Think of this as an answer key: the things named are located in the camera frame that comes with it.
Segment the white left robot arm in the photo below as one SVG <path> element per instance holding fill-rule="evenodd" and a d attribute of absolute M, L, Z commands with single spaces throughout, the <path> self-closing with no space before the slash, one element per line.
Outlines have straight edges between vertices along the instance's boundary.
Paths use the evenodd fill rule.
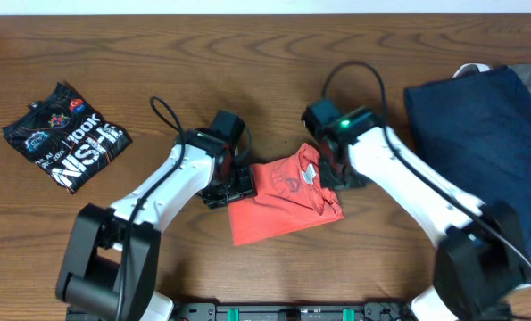
<path fill-rule="evenodd" d="M 168 159 L 135 191 L 75 219 L 56 285 L 69 320 L 168 321 L 174 303 L 155 290 L 162 234 L 195 196 L 211 209 L 256 194 L 236 145 L 245 123 L 218 111 L 207 128 L 179 130 Z"/>

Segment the red orange t-shirt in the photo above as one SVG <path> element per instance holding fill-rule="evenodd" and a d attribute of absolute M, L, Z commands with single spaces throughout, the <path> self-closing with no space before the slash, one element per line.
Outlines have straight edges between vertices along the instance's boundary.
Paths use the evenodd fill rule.
<path fill-rule="evenodd" d="M 319 152 L 304 143 L 291 156 L 253 164 L 257 194 L 228 206 L 233 244 L 256 243 L 342 219 L 336 193 L 320 183 L 319 161 Z"/>

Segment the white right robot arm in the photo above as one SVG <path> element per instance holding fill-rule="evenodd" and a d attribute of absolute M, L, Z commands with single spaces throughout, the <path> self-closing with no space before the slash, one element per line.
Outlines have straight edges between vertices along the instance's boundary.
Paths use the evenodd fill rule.
<path fill-rule="evenodd" d="M 418 320 L 509 320 L 503 299 L 529 269 L 518 213 L 483 202 L 443 178 L 407 148 L 370 109 L 343 114 L 329 100 L 308 106 L 302 121 L 319 144 L 319 178 L 333 190 L 379 185 L 436 248 L 433 284 L 412 300 Z"/>

